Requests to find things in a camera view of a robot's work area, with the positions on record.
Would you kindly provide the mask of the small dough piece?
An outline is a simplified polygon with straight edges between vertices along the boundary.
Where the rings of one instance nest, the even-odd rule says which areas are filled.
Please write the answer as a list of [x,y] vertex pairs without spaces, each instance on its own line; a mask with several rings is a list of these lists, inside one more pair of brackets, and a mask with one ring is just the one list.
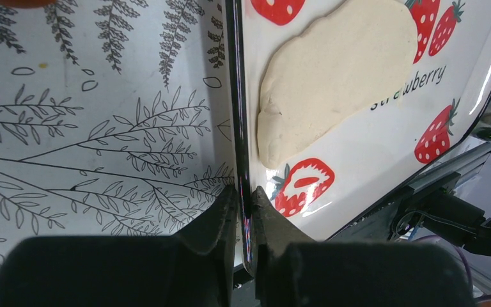
[[263,77],[257,118],[261,163],[270,169],[349,116],[403,87],[417,27],[399,1],[345,1],[284,43]]

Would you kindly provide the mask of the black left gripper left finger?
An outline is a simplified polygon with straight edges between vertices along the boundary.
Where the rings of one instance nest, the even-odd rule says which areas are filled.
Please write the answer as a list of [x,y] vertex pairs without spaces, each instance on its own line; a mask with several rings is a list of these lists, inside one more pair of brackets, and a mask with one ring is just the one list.
[[170,236],[31,237],[0,267],[0,306],[229,306],[238,194]]

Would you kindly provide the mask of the square strawberry ceramic plate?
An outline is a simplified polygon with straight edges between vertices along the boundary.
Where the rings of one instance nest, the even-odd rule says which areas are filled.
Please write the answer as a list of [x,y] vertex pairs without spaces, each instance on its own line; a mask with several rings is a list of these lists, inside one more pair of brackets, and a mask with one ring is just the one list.
[[470,133],[491,93],[491,1],[399,1],[417,27],[403,87],[359,111],[305,150],[265,167],[259,92],[287,41],[345,1],[224,1],[237,187],[243,209],[262,187],[273,207],[317,240],[332,237]]

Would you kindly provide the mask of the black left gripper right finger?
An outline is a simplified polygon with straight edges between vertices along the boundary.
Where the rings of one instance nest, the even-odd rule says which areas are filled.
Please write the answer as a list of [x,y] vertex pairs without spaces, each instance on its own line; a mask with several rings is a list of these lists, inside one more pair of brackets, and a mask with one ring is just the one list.
[[422,242],[317,242],[251,196],[262,306],[474,306],[453,257]]

